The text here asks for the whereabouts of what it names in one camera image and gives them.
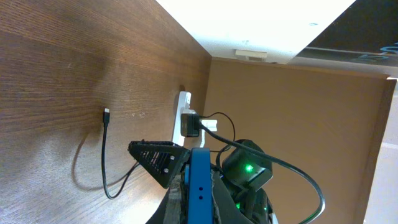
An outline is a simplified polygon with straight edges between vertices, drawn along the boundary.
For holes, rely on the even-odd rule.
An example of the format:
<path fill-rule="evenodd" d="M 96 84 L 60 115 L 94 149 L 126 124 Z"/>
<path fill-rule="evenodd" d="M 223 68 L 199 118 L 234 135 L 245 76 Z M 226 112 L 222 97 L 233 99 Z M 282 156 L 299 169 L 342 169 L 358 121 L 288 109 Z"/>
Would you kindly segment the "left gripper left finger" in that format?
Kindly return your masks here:
<path fill-rule="evenodd" d="M 171 141 L 131 141 L 128 151 L 164 189 L 190 157 L 190 150 Z"/>

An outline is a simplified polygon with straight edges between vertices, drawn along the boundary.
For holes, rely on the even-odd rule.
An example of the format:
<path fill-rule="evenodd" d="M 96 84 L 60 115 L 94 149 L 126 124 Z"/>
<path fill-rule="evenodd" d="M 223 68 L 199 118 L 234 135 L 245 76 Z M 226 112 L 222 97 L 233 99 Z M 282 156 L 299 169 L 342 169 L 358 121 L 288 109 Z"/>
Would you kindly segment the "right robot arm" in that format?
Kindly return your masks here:
<path fill-rule="evenodd" d="M 272 163 L 235 148 L 221 168 L 221 180 L 238 211 L 252 223 L 272 223 L 272 204 L 262 188 L 273 177 Z"/>

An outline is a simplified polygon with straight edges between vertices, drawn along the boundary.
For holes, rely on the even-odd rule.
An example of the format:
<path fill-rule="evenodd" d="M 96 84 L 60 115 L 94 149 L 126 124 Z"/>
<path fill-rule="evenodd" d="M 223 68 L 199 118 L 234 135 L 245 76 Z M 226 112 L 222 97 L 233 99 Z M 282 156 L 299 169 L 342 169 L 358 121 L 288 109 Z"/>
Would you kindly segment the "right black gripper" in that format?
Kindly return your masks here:
<path fill-rule="evenodd" d="M 244 189 L 259 190 L 273 178 L 271 161 L 242 148 L 236 148 L 222 164 L 224 177 Z"/>

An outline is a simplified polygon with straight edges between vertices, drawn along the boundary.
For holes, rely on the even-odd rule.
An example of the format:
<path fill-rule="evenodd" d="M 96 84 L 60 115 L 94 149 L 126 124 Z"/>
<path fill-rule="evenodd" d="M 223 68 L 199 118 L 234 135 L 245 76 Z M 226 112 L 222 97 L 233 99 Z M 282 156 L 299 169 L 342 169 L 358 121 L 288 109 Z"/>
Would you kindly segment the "blue screen Galaxy smartphone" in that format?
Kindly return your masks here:
<path fill-rule="evenodd" d="M 187 224 L 213 223 L 213 197 L 210 150 L 196 147 L 191 150 L 185 166 L 184 184 L 187 186 Z"/>

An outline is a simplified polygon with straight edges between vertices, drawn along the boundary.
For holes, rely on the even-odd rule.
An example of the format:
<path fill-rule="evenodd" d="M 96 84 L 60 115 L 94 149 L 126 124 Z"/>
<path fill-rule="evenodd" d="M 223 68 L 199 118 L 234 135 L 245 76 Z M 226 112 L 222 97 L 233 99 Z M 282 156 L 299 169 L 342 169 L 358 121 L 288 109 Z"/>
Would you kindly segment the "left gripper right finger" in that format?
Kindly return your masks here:
<path fill-rule="evenodd" d="M 214 180 L 213 195 L 222 224 L 251 224 L 236 207 L 221 179 Z"/>

